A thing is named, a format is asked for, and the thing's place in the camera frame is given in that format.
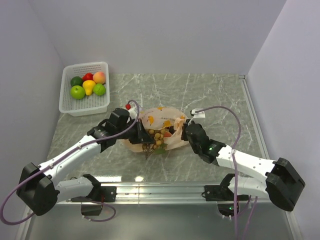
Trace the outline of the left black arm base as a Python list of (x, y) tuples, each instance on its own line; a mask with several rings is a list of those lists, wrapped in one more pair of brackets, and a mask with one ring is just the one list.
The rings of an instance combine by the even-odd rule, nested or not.
[(98, 217), (104, 210), (107, 214), (111, 214), (108, 219), (116, 216), (116, 210), (110, 203), (116, 201), (116, 186), (101, 186), (99, 190), (89, 196), (79, 196), (71, 198), (72, 203), (81, 203), (81, 214), (86, 217)]

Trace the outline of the translucent orange plastic bag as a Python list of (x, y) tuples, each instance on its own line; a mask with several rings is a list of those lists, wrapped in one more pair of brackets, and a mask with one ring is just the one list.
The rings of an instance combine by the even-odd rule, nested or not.
[(146, 130), (162, 130), (173, 126), (175, 133), (171, 137), (165, 137), (166, 150), (172, 150), (187, 145), (181, 140), (182, 126), (187, 116), (180, 110), (173, 107), (154, 107), (150, 109), (140, 109), (137, 112), (138, 118)]

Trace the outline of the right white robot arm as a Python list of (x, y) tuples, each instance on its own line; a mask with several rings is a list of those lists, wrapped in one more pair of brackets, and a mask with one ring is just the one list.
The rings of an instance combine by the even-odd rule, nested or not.
[(189, 142), (193, 152), (205, 163), (245, 174), (244, 177), (229, 174), (223, 179), (220, 194), (226, 200), (237, 194), (265, 198), (291, 212), (306, 186), (287, 159), (264, 159), (233, 150), (225, 143), (210, 139), (202, 125), (190, 119), (183, 124), (181, 139)]

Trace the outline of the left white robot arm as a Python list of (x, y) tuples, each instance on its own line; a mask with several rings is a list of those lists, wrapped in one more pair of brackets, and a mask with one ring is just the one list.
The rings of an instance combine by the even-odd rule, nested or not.
[(27, 164), (20, 176), (17, 196), (37, 216), (48, 213), (56, 203), (68, 199), (101, 200), (101, 183), (91, 174), (74, 180), (64, 178), (76, 166), (102, 153), (117, 140), (129, 140), (132, 144), (151, 143), (151, 137), (139, 118), (140, 114), (140, 107), (130, 110), (116, 108), (109, 118), (91, 128), (74, 146), (60, 155), (40, 165)]

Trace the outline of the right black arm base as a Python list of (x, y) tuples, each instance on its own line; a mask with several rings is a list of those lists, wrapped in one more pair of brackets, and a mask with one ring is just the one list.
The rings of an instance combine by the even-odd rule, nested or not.
[(217, 202), (218, 212), (223, 217), (235, 216), (234, 193), (225, 186), (205, 185), (201, 196), (206, 202)]

